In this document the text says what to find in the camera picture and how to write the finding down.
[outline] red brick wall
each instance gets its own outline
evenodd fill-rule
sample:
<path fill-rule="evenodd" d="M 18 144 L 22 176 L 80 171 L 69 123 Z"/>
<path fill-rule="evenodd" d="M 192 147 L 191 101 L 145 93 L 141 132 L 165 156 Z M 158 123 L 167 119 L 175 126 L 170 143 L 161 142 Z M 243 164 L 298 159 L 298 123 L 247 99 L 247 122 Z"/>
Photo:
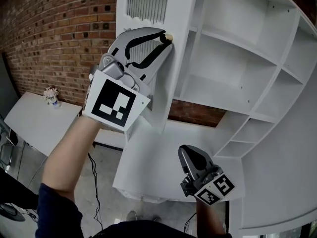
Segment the red brick wall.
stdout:
<path fill-rule="evenodd" d="M 16 86 L 83 105 L 89 68 L 115 39 L 116 0 L 0 0 L 0 48 Z"/>

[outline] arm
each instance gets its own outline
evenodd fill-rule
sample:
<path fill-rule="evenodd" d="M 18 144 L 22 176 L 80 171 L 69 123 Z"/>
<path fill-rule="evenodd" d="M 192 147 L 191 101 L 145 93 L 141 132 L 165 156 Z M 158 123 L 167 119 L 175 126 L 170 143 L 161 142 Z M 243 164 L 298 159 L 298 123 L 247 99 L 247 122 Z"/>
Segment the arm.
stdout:
<path fill-rule="evenodd" d="M 210 206 L 196 199 L 196 212 L 198 237 L 225 235 L 225 231 L 216 212 Z"/>
<path fill-rule="evenodd" d="M 81 116 L 46 161 L 42 183 L 74 201 L 74 190 L 100 124 Z"/>

